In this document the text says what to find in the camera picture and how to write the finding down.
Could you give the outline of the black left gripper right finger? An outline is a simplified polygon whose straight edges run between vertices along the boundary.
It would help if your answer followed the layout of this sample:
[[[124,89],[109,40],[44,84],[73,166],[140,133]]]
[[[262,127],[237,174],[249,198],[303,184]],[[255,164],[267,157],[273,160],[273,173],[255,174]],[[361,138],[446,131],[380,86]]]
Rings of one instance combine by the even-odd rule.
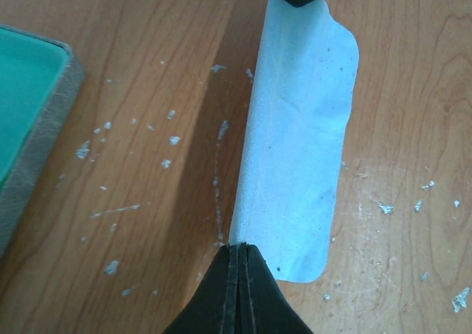
[[[311,333],[286,301],[259,249],[244,243],[238,256],[237,331]]]

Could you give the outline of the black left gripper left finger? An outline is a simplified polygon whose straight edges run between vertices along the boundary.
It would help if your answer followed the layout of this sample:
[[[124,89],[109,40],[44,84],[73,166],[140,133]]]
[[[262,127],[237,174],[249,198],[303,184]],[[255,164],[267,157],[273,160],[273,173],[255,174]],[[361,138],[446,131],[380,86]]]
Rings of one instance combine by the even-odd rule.
[[[234,333],[237,317],[238,247],[219,248],[200,285],[166,333]]]

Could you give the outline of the light blue cleaning cloth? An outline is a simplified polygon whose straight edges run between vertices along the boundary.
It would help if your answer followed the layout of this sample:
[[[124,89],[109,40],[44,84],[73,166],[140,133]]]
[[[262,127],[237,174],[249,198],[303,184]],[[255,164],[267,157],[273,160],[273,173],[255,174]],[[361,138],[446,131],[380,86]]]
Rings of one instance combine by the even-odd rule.
[[[258,247],[275,279],[326,267],[358,62],[325,0],[268,0],[229,242]]]

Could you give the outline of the grey glasses case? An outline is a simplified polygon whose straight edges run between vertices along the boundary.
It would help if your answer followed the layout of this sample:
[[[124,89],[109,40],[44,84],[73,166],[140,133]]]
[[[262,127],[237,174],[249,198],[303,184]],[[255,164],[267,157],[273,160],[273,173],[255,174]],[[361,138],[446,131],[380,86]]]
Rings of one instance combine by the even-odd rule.
[[[1,250],[6,251],[85,78],[72,48],[1,26]]]

